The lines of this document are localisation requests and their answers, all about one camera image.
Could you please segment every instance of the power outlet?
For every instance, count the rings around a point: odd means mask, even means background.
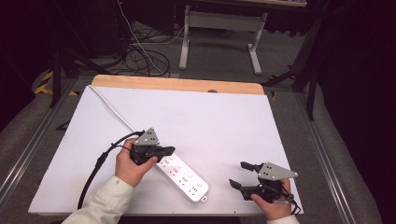
[[[207,183],[175,153],[163,157],[157,167],[193,202],[206,202]]]

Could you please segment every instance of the caution tape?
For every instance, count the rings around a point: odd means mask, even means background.
[[[38,85],[37,89],[35,90],[35,94],[44,93],[48,95],[53,94],[53,90],[47,90],[46,85],[49,83],[50,79],[53,76],[53,72],[49,71],[41,80],[40,85]],[[80,91],[70,91],[69,95],[71,96],[79,96]]]

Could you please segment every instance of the person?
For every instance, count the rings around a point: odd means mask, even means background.
[[[130,159],[130,151],[135,139],[127,139],[116,158],[115,174],[97,189],[86,200],[83,206],[72,213],[63,224],[116,224],[120,217],[127,211],[129,202],[134,196],[134,189],[142,180],[158,158],[152,157],[147,162],[136,165]],[[290,192],[288,179],[282,180],[282,185]],[[260,207],[267,216],[267,224],[297,224],[295,216],[291,215],[291,204],[268,203],[259,195],[252,194],[251,199]]]

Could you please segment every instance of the power socket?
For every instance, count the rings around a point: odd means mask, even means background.
[[[175,153],[163,157],[157,167],[193,202],[206,202],[207,183]]]

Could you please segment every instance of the desk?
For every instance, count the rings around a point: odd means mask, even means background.
[[[229,185],[229,178],[246,186],[258,184],[257,175],[241,169],[239,162],[271,161],[290,168],[259,84],[98,76],[92,85],[137,130],[155,127],[162,145],[174,146],[176,154],[209,185],[208,200],[192,203],[161,171],[152,169],[137,188],[126,215],[259,215],[262,211],[255,203],[243,201],[240,192]],[[202,92],[207,90],[238,93]],[[96,159],[111,142],[130,131],[87,88],[29,212],[65,215],[75,211]],[[87,195],[114,174],[116,155],[110,153]],[[291,183],[296,202],[301,204]]]
[[[281,0],[247,0],[245,3],[255,3],[264,5],[287,6],[287,7],[305,7],[306,3],[289,2]],[[187,59],[189,55],[189,29],[190,27],[203,27],[212,29],[227,29],[235,31],[256,32],[253,44],[247,45],[250,60],[256,75],[262,74],[262,69],[257,58],[256,49],[262,36],[267,13],[263,12],[261,17],[223,15],[218,13],[205,13],[190,11],[190,6],[186,6],[184,17],[184,37],[180,55],[180,69],[187,68]]]

